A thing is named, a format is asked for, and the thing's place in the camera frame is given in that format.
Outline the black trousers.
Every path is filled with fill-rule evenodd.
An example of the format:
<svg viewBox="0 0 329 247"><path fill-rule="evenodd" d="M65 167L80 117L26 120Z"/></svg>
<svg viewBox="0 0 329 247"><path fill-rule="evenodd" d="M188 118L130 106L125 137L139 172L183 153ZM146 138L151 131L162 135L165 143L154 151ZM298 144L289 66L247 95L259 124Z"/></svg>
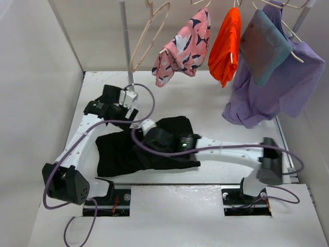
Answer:
<svg viewBox="0 0 329 247"><path fill-rule="evenodd" d="M138 147L131 137L131 129L99 136L97 175L116 177L139 170L188 169L200 166L198 161L180 162L173 157L154 155Z"/></svg>

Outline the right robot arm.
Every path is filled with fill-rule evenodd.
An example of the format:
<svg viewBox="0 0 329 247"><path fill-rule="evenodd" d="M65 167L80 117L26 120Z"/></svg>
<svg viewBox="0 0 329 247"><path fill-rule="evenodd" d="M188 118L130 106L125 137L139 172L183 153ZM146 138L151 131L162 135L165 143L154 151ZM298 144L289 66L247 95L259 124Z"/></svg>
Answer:
<svg viewBox="0 0 329 247"><path fill-rule="evenodd" d="M193 133L174 134L157 126L142 127L142 139L132 129L131 137L142 160L150 159L152 164L171 164L186 169L188 164L203 161L232 163L252 169L241 179L237 196L248 203L267 186L283 182L282 153L271 138L260 144L230 144Z"/></svg>

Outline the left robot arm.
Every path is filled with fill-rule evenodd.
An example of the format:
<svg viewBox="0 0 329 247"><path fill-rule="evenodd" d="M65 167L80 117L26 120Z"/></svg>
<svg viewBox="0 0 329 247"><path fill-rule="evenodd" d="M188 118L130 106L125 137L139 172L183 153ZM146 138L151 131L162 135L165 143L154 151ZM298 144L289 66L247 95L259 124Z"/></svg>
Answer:
<svg viewBox="0 0 329 247"><path fill-rule="evenodd" d="M133 103L137 93L112 85L105 85L102 95L90 101L71 141L54 163L42 169L45 182L44 198L82 205L86 200L110 204L115 198L114 184L105 179L87 180L83 167L98 136L114 121L113 126L129 128L138 110Z"/></svg>

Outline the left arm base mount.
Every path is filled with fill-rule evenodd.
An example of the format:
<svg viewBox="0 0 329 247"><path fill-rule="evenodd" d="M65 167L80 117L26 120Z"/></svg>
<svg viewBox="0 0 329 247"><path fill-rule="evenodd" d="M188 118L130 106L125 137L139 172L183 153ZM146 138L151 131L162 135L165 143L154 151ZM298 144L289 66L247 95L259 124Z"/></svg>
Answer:
<svg viewBox="0 0 329 247"><path fill-rule="evenodd" d="M131 188L131 185L116 185L110 201L96 199L98 203L97 217L129 217Z"/></svg>

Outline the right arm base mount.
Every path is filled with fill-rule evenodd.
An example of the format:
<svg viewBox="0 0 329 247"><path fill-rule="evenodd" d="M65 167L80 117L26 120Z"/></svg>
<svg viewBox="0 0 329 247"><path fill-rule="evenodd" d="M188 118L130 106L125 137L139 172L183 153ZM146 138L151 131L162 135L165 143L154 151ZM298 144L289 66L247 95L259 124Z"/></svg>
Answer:
<svg viewBox="0 0 329 247"><path fill-rule="evenodd" d="M244 195L240 188L222 188L222 200L225 216L272 216L267 199Z"/></svg>

